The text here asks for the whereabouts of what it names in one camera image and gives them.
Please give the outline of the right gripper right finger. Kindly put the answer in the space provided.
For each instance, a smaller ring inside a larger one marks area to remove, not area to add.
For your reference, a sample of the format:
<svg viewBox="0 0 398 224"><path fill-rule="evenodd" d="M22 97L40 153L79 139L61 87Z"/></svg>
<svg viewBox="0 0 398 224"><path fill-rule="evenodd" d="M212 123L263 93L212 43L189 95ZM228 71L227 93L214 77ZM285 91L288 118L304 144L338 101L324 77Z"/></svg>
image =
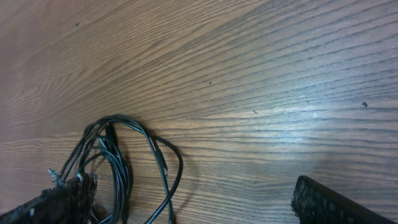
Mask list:
<svg viewBox="0 0 398 224"><path fill-rule="evenodd" d="M300 224L397 224L306 175L298 177L290 206Z"/></svg>

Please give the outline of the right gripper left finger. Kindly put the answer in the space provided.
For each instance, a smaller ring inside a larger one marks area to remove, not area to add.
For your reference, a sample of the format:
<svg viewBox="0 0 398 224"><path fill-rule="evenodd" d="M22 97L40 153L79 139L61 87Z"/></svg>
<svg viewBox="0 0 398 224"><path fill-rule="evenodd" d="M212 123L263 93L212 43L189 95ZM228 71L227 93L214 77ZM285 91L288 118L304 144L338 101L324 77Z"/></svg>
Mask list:
<svg viewBox="0 0 398 224"><path fill-rule="evenodd" d="M98 223L94 213L97 190L95 174L79 173L68 181L47 169L55 187L1 215L1 224Z"/></svg>

